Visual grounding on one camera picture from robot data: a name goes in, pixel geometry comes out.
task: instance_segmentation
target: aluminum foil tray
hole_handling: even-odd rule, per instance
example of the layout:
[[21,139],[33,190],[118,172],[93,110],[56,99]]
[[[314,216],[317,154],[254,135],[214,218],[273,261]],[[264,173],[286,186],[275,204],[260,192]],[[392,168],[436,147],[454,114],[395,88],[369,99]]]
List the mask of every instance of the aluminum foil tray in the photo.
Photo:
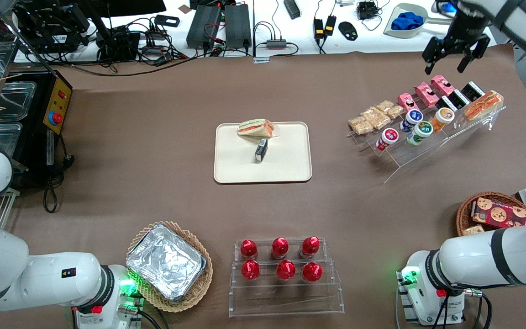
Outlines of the aluminum foil tray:
[[163,297],[179,302],[202,274],[206,259],[176,233],[158,224],[131,251],[126,265]]

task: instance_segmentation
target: control panel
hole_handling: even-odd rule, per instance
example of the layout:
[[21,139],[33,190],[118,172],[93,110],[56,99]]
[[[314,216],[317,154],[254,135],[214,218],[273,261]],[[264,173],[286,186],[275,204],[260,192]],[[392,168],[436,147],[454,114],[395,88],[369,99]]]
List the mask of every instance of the control panel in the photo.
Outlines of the control panel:
[[44,125],[48,126],[56,134],[60,135],[72,92],[62,79],[56,78],[43,120]]

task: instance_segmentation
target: brown tablecloth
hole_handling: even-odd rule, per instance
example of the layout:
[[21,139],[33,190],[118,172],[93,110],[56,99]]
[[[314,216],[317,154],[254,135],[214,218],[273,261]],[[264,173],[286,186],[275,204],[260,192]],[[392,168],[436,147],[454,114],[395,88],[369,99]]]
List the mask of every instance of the brown tablecloth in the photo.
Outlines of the brown tablecloth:
[[[453,214],[470,194],[526,187],[526,90],[512,50],[489,48],[464,74],[456,72],[458,63],[447,58],[434,74],[460,87],[473,80],[494,89],[507,110],[492,131],[448,143],[386,185],[389,168],[345,137],[346,120],[428,81],[419,53],[297,56],[268,64],[208,58],[127,78],[62,69],[75,87],[64,136],[76,162],[58,189],[60,212],[44,212],[41,192],[24,194],[11,231],[31,254],[85,251],[103,264],[124,264],[140,229],[161,219],[178,222],[208,249],[214,277],[196,307],[168,316],[172,329],[392,329],[395,270],[416,250],[439,248],[455,236]],[[147,69],[118,67],[120,73]],[[257,117],[307,123],[310,181],[224,186],[213,180],[217,125]],[[330,244],[346,313],[229,319],[232,243],[312,234]],[[526,287],[487,294],[493,327],[526,328]],[[468,302],[468,321],[454,327],[470,328],[477,305]],[[0,313],[2,329],[66,327],[58,306]]]

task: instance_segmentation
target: red knob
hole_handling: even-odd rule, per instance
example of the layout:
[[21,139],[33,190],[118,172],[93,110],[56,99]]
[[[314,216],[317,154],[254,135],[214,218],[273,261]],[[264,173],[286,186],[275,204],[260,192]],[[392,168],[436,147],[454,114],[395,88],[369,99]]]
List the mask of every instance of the red knob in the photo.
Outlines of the red knob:
[[103,312],[103,307],[101,305],[97,305],[97,306],[93,306],[90,311],[92,312],[92,314],[100,314],[101,312]]
[[280,260],[285,257],[289,249],[288,241],[284,237],[279,237],[273,240],[271,245],[271,254],[274,258]]
[[318,250],[320,250],[320,239],[317,237],[309,237],[301,244],[300,254],[303,258],[311,258]]
[[261,270],[259,269],[259,264],[257,264],[257,262],[254,260],[247,260],[241,267],[241,274],[247,280],[257,279],[260,272]]
[[251,240],[245,240],[241,245],[241,254],[248,260],[252,260],[257,256],[257,244]]
[[61,123],[63,120],[63,117],[60,113],[54,113],[52,114],[52,121],[54,121],[54,123]]
[[277,264],[277,277],[282,280],[289,280],[296,275],[296,266],[290,260],[282,260]]
[[322,277],[322,266],[314,262],[308,263],[301,270],[301,275],[305,281],[316,282]]

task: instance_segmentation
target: red bottle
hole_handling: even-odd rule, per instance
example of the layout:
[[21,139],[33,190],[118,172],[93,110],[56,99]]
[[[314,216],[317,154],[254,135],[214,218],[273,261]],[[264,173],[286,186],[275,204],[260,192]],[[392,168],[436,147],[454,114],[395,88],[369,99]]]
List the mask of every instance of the red bottle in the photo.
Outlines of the red bottle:
[[257,257],[257,244],[255,241],[243,241],[241,244],[241,254],[247,260],[254,260]]
[[312,258],[320,250],[320,239],[317,237],[305,238],[300,246],[300,256],[302,258]]
[[241,274],[247,280],[255,280],[259,277],[261,269],[259,269],[259,264],[254,260],[247,260],[241,267]]
[[282,260],[288,253],[288,249],[289,244],[284,237],[276,238],[273,240],[273,244],[271,245],[271,255],[276,260]]
[[308,282],[316,282],[322,277],[322,266],[315,262],[305,264],[301,269],[301,277]]
[[277,277],[282,280],[289,280],[296,275],[296,266],[290,260],[282,260],[277,264]]

